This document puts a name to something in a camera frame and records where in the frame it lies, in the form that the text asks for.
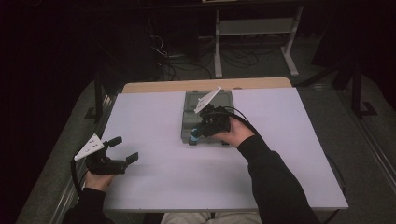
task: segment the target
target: white bracket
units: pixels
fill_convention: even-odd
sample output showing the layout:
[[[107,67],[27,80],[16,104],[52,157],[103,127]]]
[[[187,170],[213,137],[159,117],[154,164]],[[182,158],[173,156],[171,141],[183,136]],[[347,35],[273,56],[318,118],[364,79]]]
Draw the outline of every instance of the white bracket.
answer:
[[[99,139],[98,135],[95,133],[91,137],[91,139],[85,144],[85,146],[79,151],[79,153],[75,156],[75,161],[78,161],[88,155],[91,155],[93,152],[98,151],[104,148],[102,141]]]
[[[218,92],[220,90],[221,90],[221,87],[218,86],[217,89],[215,89],[212,92],[208,93],[203,98],[198,99],[198,105],[194,109],[195,114],[198,114],[202,109],[204,109],[205,106],[207,106],[210,103],[210,101],[212,101],[213,98],[215,98],[216,94],[218,94]]]

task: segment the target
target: floor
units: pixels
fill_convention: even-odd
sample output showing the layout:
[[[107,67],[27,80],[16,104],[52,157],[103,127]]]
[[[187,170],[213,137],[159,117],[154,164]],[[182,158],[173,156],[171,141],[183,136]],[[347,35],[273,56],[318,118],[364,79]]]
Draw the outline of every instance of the floor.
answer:
[[[300,76],[290,77],[279,50],[279,46],[285,40],[285,36],[279,35],[225,39],[221,42],[223,78],[288,77],[292,84],[297,84],[324,69],[310,64],[319,37],[298,36],[291,56]],[[200,60],[186,59],[177,52],[172,52],[176,58],[164,64],[160,80],[214,78],[212,45],[212,38],[202,38],[203,56]],[[338,176],[335,168],[337,167],[345,180],[349,208],[340,211],[331,223],[394,223],[396,191],[384,175],[384,169],[374,156],[373,144],[366,140],[361,125],[370,130],[394,167],[396,142],[393,136],[396,135],[396,112],[383,99],[374,82],[363,77],[361,99],[363,102],[369,102],[377,115],[356,119],[349,110],[350,87],[344,91],[334,90],[331,85],[334,76],[335,73],[329,74],[309,87],[298,88],[318,140],[324,152],[336,164],[333,166],[334,173]],[[59,220],[53,214],[59,201],[64,198],[64,186],[70,184],[69,160],[65,160],[64,157],[71,158],[75,149],[97,128],[93,120],[84,119],[91,107],[94,107],[92,84],[76,102],[75,109],[23,208],[18,223],[56,223]],[[138,224],[142,223],[144,218],[144,214],[106,212],[106,215],[116,223]],[[330,215],[329,212],[318,212],[320,220],[325,220]]]

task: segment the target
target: table surface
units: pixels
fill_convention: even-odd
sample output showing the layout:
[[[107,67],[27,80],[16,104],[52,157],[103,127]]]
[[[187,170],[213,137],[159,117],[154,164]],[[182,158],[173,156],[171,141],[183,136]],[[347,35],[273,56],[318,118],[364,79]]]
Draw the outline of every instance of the table surface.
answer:
[[[143,86],[154,86],[152,91],[157,92],[124,93],[117,98],[103,139],[122,136],[123,142],[107,154],[113,160],[124,160],[138,151],[140,159],[128,167],[125,175],[115,178],[107,192],[105,209],[134,212],[257,209],[248,164],[235,148],[221,144],[191,147],[182,143],[185,92],[170,91],[173,85],[181,89],[188,86],[191,90],[190,84],[201,88],[198,83],[218,86],[231,81],[233,84],[227,88],[247,89],[248,85],[257,88],[232,90],[234,106],[247,116],[268,146],[281,155],[302,184],[310,206],[320,210],[347,208],[297,90],[290,83],[286,88],[270,89],[257,85],[279,80],[288,81],[247,78],[128,84],[124,92]],[[168,92],[159,92],[158,84],[163,84],[160,86]]]

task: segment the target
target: dark background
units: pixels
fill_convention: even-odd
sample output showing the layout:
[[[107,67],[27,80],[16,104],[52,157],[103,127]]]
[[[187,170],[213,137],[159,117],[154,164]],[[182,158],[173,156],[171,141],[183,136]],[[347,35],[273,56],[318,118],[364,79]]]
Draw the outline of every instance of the dark background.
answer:
[[[210,10],[200,14],[92,12],[99,7],[148,3],[1,2],[1,169],[6,174],[1,181],[2,223],[15,222],[77,98],[97,74],[113,94],[127,82],[156,81],[161,73],[149,35],[164,36],[166,43],[193,58],[197,36],[214,34],[214,11]],[[378,83],[396,107],[395,12],[395,4],[387,1],[306,7],[299,33],[322,35],[327,30],[314,63],[330,66],[352,52],[363,73]]]

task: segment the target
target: gray carpet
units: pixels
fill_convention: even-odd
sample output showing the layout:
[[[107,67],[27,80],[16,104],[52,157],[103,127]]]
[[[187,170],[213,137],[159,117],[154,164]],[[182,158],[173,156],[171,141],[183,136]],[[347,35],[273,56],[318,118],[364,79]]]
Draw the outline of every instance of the gray carpet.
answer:
[[[223,77],[290,77],[277,48],[284,39],[276,36],[270,38],[273,42],[261,46],[260,52],[263,54],[258,56],[257,64],[252,64],[247,68],[237,68],[235,63],[229,64],[223,60]],[[319,39],[314,37],[296,40],[291,55],[301,75],[291,78],[292,83],[306,80],[323,69],[310,64],[318,41]],[[223,52],[230,55],[231,52],[227,50],[225,49]],[[199,62],[189,63],[207,65],[207,71],[213,77],[214,66],[211,57],[211,54],[208,53]],[[208,72],[198,69],[197,66],[191,64],[179,64],[178,66],[183,70],[176,69],[177,76],[165,75],[163,79],[208,78]],[[333,90],[330,86],[332,78],[333,75],[328,76],[312,86],[321,89],[321,91],[316,91],[314,88],[299,89],[323,150],[335,161],[346,182],[346,200],[350,207],[340,211],[331,223],[395,223],[395,192],[379,169],[370,145],[363,138],[357,122],[340,98],[340,95],[345,95],[348,99],[350,90],[347,89],[341,93]],[[362,100],[369,101],[377,111],[378,116],[365,117],[364,122],[389,160],[395,165],[396,152],[394,148],[396,143],[392,140],[396,136],[395,111],[385,102],[376,85],[368,78],[364,78],[362,81]],[[64,199],[65,186],[69,184],[69,161],[76,148],[96,128],[93,120],[84,119],[88,109],[93,106],[93,85],[91,84],[76,102],[76,107],[50,155],[46,168],[37,180],[35,188],[20,214],[18,223],[50,223],[51,221],[56,223],[59,220],[59,218],[52,219],[52,217],[57,211],[59,201]],[[136,224],[142,223],[144,216],[144,214],[114,212],[106,213],[106,215],[116,223]],[[318,213],[321,220],[329,215],[330,213],[327,212]]]

